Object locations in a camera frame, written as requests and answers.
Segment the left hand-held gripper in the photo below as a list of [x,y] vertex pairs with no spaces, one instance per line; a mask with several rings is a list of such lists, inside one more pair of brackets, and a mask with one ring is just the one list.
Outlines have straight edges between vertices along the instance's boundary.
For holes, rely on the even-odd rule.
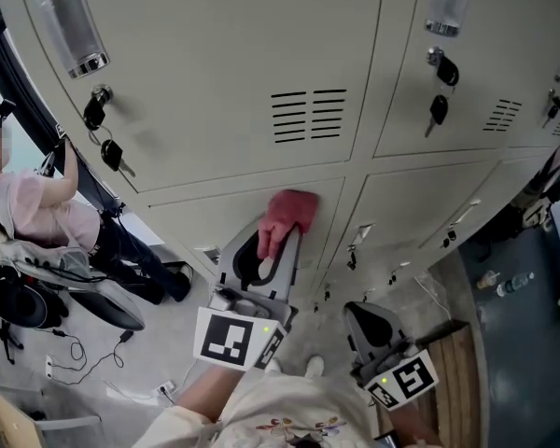
[[[238,371],[266,369],[298,313],[286,302],[301,240],[299,231],[291,231],[275,259],[258,258],[257,227],[245,227],[229,241],[218,262],[217,281],[224,287],[214,288],[208,305],[198,310],[195,358]],[[258,295],[235,291],[253,282]]]

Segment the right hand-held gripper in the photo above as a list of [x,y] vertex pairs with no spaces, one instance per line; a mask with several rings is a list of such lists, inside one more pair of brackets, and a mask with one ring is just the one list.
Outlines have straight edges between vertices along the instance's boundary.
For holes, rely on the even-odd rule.
[[344,321],[356,354],[351,376],[388,411],[412,402],[438,384],[427,349],[407,338],[396,313],[369,302],[350,301]]

